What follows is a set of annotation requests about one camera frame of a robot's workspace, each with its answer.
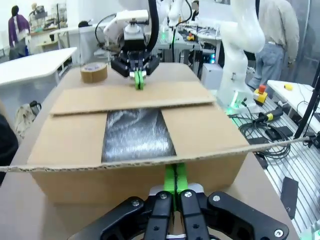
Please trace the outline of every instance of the hand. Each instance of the hand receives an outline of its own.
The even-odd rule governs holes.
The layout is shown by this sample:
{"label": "hand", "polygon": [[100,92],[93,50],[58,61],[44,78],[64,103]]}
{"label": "hand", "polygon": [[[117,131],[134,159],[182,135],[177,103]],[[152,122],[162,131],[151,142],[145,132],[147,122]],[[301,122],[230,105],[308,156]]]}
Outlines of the hand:
{"label": "hand", "polygon": [[288,68],[289,68],[289,69],[293,69],[293,68],[294,68],[294,65],[295,65],[295,62],[294,62],[294,61],[289,61],[289,62],[288,62]]}

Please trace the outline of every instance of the person in gray shirt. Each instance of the person in gray shirt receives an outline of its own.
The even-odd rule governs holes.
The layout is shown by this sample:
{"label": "person in gray shirt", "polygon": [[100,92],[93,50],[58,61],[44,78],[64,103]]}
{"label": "person in gray shirt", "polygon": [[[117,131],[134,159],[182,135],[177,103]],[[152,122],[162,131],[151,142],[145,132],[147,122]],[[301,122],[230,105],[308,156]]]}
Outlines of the person in gray shirt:
{"label": "person in gray shirt", "polygon": [[265,36],[265,45],[255,54],[255,75],[248,84],[257,89],[266,86],[270,98],[274,91],[267,86],[268,80],[279,81],[285,52],[288,66],[296,61],[299,48],[299,25],[295,10],[286,0],[260,0],[259,23]]}

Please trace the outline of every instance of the white box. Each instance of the white box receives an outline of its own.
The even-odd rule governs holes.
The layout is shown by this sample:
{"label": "white box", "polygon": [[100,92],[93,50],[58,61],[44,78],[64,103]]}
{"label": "white box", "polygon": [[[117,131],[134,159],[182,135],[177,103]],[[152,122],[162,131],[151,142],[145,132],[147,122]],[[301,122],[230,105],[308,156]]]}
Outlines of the white box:
{"label": "white box", "polygon": [[218,64],[205,63],[202,68],[201,82],[208,90],[218,90],[222,74],[223,69]]}

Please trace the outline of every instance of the purple jacket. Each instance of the purple jacket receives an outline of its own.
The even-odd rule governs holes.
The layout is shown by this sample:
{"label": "purple jacket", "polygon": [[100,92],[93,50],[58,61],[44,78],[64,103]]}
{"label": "purple jacket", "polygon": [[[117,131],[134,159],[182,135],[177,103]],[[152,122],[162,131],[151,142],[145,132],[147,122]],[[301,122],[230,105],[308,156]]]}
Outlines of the purple jacket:
{"label": "purple jacket", "polygon": [[[25,19],[24,16],[17,14],[16,23],[18,25],[19,32],[28,29],[30,33],[29,22]],[[9,19],[8,30],[9,30],[9,44],[10,44],[10,47],[13,47],[14,46],[13,41],[15,42],[18,41],[14,17],[11,17]]]}

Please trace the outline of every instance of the open cardboard box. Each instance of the open cardboard box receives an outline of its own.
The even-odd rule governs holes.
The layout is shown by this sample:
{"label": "open cardboard box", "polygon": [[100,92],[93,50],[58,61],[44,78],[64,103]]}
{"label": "open cardboard box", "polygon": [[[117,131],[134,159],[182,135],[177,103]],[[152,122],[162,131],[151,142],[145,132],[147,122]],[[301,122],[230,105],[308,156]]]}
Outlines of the open cardboard box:
{"label": "open cardboard box", "polygon": [[[57,170],[31,173],[54,203],[112,208],[128,197],[146,199],[152,187],[164,184],[164,164],[185,159],[193,159],[186,162],[188,182],[201,184],[211,194],[233,183],[247,155],[228,155],[228,150],[249,145],[214,101],[198,81],[149,83],[143,91],[131,85],[65,90],[51,109],[27,166]],[[161,109],[176,156],[124,159],[98,168],[108,111],[138,108]],[[226,153],[197,161],[198,156],[221,151]]]}

